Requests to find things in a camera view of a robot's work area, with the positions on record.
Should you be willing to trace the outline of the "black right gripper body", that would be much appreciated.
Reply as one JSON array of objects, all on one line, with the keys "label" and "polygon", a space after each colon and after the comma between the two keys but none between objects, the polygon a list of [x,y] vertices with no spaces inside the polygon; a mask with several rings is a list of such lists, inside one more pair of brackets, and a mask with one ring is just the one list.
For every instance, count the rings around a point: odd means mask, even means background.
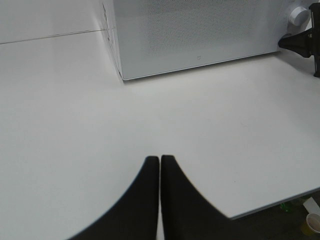
[{"label": "black right gripper body", "polygon": [[313,3],[309,7],[311,11],[311,52],[314,57],[315,77],[320,76],[320,3]]}]

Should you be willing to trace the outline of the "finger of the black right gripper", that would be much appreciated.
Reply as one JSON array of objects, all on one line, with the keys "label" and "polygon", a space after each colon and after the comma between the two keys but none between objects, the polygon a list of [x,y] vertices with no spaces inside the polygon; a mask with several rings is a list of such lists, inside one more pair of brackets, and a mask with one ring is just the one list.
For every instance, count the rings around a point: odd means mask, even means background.
[{"label": "finger of the black right gripper", "polygon": [[278,46],[309,58],[312,55],[312,30],[308,29],[296,35],[283,37],[279,40]]}]

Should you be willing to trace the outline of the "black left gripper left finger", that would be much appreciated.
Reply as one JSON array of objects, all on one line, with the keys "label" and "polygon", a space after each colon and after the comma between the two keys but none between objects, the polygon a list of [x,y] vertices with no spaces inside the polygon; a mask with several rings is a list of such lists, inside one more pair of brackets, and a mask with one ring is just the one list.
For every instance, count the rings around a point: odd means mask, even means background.
[{"label": "black left gripper left finger", "polygon": [[159,217],[160,160],[148,156],[121,198],[72,240],[155,240]]}]

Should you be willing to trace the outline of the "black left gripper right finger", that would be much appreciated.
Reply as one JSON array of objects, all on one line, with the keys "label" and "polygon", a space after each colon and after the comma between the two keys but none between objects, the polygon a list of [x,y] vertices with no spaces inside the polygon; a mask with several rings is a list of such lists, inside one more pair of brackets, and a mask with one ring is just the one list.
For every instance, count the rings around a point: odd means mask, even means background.
[{"label": "black left gripper right finger", "polygon": [[166,240],[250,239],[198,192],[172,155],[161,157],[161,213]]}]

